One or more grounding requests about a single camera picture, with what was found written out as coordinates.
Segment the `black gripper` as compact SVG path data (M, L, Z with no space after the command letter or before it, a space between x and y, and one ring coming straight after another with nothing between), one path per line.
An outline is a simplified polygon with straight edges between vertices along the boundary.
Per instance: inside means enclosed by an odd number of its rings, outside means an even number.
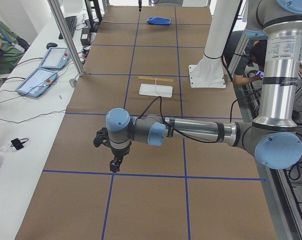
M127 146L127 147L122 148L122 149L112 148L111 152L113 153L114 158L109 164L109 169L110 169L111 172L116 173L116 172L120 171L120 166L122 164L124 156L129 154L130 147Z

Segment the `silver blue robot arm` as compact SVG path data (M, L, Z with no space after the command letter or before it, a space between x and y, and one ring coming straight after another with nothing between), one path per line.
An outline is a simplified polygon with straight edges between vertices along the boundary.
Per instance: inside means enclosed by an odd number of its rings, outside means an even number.
M302 45L302 0L251 0L247 36L267 36L258 116L252 123L205 122L162 117L130 116L122 108L106 115L106 140L114 155L110 170L118 172L133 141L162 145L165 137L182 136L201 143L238 147L262 165L286 169L302 156L302 141L292 120Z

